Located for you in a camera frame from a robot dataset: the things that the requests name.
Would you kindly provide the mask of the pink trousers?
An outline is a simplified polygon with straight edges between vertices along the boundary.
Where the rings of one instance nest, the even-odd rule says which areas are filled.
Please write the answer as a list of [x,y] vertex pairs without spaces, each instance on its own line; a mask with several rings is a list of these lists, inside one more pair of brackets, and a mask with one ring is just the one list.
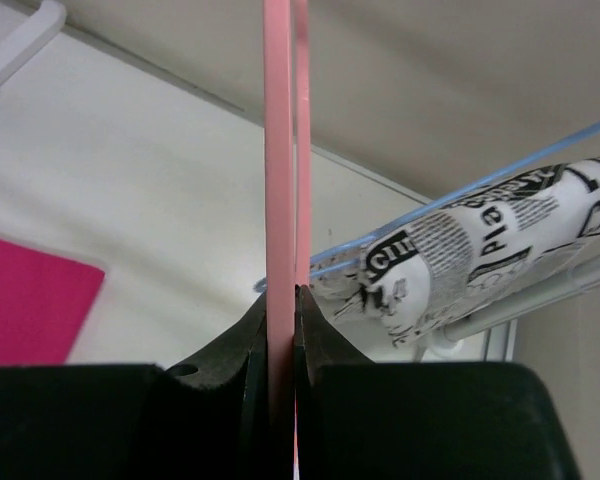
[[97,267],[0,239],[0,366],[65,363],[104,279]]

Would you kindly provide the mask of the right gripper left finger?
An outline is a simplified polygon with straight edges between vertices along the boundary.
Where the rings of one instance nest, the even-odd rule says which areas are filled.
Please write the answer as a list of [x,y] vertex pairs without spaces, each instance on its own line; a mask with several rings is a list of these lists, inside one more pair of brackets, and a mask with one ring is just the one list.
[[266,301],[170,368],[0,367],[0,479],[263,479]]

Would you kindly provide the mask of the pink plastic hanger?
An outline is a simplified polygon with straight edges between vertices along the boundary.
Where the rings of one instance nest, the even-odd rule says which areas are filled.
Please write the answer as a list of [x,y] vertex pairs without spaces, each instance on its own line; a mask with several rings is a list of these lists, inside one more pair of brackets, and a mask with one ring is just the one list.
[[296,459],[295,288],[309,280],[311,120],[308,4],[263,8],[268,467],[291,479]]

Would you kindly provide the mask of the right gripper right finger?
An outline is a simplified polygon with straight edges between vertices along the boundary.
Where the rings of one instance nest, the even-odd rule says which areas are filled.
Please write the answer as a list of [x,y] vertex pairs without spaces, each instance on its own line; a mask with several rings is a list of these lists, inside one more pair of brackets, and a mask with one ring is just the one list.
[[577,479],[549,392],[508,362],[376,363],[296,291],[304,479]]

